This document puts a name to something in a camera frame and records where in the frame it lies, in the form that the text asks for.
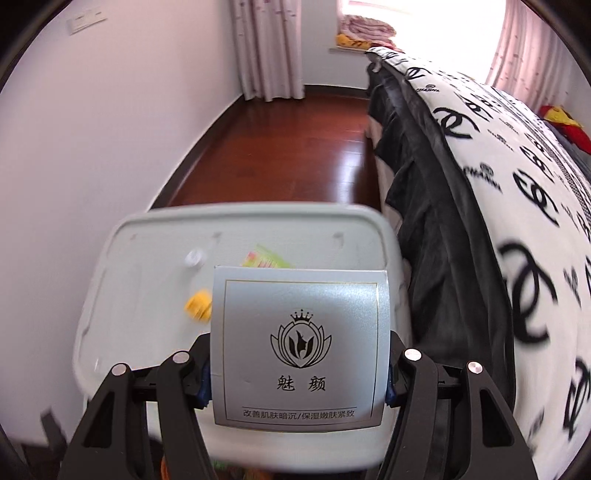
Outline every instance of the metal screw head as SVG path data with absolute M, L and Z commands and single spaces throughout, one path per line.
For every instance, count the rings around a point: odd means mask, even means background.
M 473 374 L 480 374 L 482 373 L 482 365 L 479 364 L 478 362 L 470 362 L 468 364 L 468 370 L 470 372 L 472 372 Z
M 404 352 L 404 356 L 406 358 L 408 358 L 409 360 L 412 360 L 413 362 L 420 360 L 422 357 L 421 352 L 419 352 L 418 350 L 415 350 L 414 348 L 409 348 L 408 350 L 406 350 Z
M 184 364 L 189 361 L 189 358 L 191 357 L 188 352 L 176 352 L 173 355 L 173 362 L 176 364 Z
M 127 372 L 127 365 L 125 364 L 117 364 L 111 368 L 111 373 L 117 377 L 123 375 L 125 372 Z

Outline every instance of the red cloth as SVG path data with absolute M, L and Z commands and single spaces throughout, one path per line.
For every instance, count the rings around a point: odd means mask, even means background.
M 568 141 L 574 143 L 581 150 L 591 155 L 591 140 L 578 122 L 562 107 L 543 105 L 540 107 L 540 116 L 554 125 L 556 129 L 568 139 Z M 557 119 L 562 119 L 565 123 L 556 121 Z
M 558 129 L 560 133 L 562 133 L 566 138 L 568 138 L 571 143 L 574 143 L 581 150 L 591 155 L 591 140 L 582 128 L 576 127 L 574 125 L 553 125 Z

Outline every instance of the white wall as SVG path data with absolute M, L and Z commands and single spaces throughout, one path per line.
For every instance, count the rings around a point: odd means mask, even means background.
M 591 86 L 578 66 L 575 66 L 564 102 L 565 110 L 580 124 L 587 135 L 591 135 Z
M 0 93 L 0 422 L 43 441 L 51 406 L 68 434 L 82 399 L 76 325 L 99 250 L 145 210 L 240 95 L 229 2 L 74 0 Z M 73 36 L 66 18 L 108 20 Z
M 337 0 L 302 0 L 301 30 L 305 84 L 367 88 L 365 55 L 329 50 L 336 45 Z

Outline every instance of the crown logo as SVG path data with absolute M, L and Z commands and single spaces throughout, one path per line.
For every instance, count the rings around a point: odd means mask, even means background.
M 292 322 L 280 325 L 277 336 L 271 335 L 271 347 L 275 356 L 284 364 L 295 368 L 307 368 L 318 364 L 329 351 L 332 336 L 324 335 L 322 325 L 316 326 L 314 315 L 300 309 L 290 315 Z
M 300 309 L 300 314 L 294 312 L 293 315 L 290 315 L 290 317 L 293 318 L 296 322 L 309 322 L 313 316 L 314 314 L 310 312 L 306 312 L 306 314 L 304 315 L 304 309 Z

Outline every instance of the yellow cloth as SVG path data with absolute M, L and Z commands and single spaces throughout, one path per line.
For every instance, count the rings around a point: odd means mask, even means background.
M 574 127 L 582 128 L 580 123 L 569 117 L 559 106 L 554 106 L 548 110 L 544 115 L 544 119 L 548 120 L 548 122 L 554 122 L 555 124 L 572 125 Z
M 358 50 L 369 50 L 371 48 L 370 41 L 351 40 L 344 33 L 339 33 L 336 36 L 336 44 L 344 48 L 357 48 Z

